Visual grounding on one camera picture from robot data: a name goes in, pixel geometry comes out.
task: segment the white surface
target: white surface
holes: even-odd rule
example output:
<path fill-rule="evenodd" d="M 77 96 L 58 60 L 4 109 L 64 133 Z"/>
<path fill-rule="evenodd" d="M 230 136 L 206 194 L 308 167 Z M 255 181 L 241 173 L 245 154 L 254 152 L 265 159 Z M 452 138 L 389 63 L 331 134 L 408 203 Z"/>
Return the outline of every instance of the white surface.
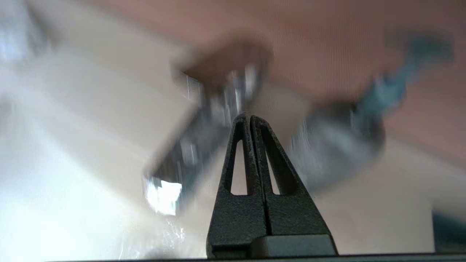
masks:
<path fill-rule="evenodd" d="M 157 217 L 141 185 L 192 106 L 169 68 L 185 48 L 79 2 L 33 4 L 61 44 L 28 69 L 0 70 L 19 128 L 1 145 L 0 260 L 205 255 L 224 152 L 179 218 Z M 256 112 L 285 141 L 307 108 L 267 85 Z M 341 254 L 430 252 L 431 208 L 462 216 L 465 177 L 389 139 L 377 165 L 315 201 Z"/>

